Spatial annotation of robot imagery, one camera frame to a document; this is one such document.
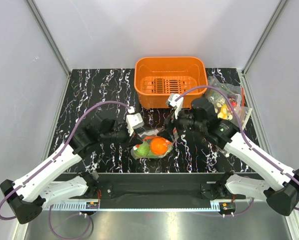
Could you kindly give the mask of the green fake pumpkin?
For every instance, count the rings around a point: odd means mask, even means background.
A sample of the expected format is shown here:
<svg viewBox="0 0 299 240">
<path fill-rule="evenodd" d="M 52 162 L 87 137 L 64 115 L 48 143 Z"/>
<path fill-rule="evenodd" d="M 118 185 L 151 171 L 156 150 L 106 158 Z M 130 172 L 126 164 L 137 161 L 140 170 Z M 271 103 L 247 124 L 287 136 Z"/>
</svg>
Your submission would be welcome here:
<svg viewBox="0 0 299 240">
<path fill-rule="evenodd" d="M 150 152 L 150 146 L 148 143 L 144 142 L 143 144 L 140 144 L 135 151 L 135 154 L 139 156 L 140 158 L 144 158 L 148 155 Z"/>
</svg>

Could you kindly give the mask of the clear orange-zip bag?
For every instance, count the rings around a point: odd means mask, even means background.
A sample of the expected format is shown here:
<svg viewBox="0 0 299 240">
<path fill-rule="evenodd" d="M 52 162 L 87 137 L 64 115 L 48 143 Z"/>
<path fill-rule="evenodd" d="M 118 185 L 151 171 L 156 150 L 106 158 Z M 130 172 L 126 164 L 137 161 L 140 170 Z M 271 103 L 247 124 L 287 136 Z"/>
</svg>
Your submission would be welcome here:
<svg viewBox="0 0 299 240">
<path fill-rule="evenodd" d="M 142 144 L 136 144 L 131 149 L 130 153 L 134 159 L 162 159 L 172 151 L 173 145 L 179 137 L 176 128 L 172 131 L 173 141 L 158 136 L 159 130 L 162 128 L 151 129 L 138 134 Z"/>
</svg>

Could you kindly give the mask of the orange fake orange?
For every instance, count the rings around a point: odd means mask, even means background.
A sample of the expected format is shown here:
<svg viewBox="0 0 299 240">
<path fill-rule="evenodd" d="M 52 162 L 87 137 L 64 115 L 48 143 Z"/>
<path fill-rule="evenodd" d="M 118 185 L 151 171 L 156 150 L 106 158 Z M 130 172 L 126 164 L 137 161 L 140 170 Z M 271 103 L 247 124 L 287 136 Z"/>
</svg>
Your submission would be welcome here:
<svg viewBox="0 0 299 240">
<path fill-rule="evenodd" d="M 150 142 L 150 150 L 155 155 L 164 155 L 168 151 L 168 141 L 162 137 L 155 137 Z"/>
</svg>

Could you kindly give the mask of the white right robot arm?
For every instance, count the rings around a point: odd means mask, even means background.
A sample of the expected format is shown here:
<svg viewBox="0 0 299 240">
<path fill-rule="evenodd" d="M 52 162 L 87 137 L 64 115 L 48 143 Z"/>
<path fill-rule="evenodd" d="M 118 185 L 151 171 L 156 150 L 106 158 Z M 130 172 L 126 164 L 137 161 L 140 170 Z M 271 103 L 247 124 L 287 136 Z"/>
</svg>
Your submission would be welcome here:
<svg viewBox="0 0 299 240">
<path fill-rule="evenodd" d="M 194 131 L 220 150 L 242 160 L 261 180 L 225 173 L 215 184 L 221 198 L 244 195 L 266 202 L 275 212 L 289 216 L 299 203 L 299 168 L 276 160 L 246 137 L 244 131 L 229 120 L 219 118 L 206 98 L 196 98 L 191 109 L 183 109 L 183 97 L 172 93 L 167 105 L 173 112 L 166 118 L 160 136 L 171 141 L 175 132 Z"/>
</svg>

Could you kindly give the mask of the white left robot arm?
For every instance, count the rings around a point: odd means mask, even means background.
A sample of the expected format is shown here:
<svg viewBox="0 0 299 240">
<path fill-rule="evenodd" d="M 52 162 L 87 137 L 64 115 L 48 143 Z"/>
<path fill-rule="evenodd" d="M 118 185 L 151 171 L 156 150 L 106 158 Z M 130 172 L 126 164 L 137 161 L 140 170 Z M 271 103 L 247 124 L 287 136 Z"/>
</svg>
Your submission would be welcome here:
<svg viewBox="0 0 299 240">
<path fill-rule="evenodd" d="M 125 122 L 114 129 L 114 119 L 98 119 L 96 122 L 76 128 L 68 144 L 60 147 L 45 161 L 23 177 L 4 180 L 0 189 L 20 224 L 35 219 L 44 208 L 73 197 L 92 198 L 97 194 L 97 174 L 83 172 L 74 178 L 51 186 L 65 170 L 94 152 L 99 144 L 118 143 L 130 147 L 140 144 L 135 130 L 144 125 L 139 114 L 129 114 Z"/>
</svg>

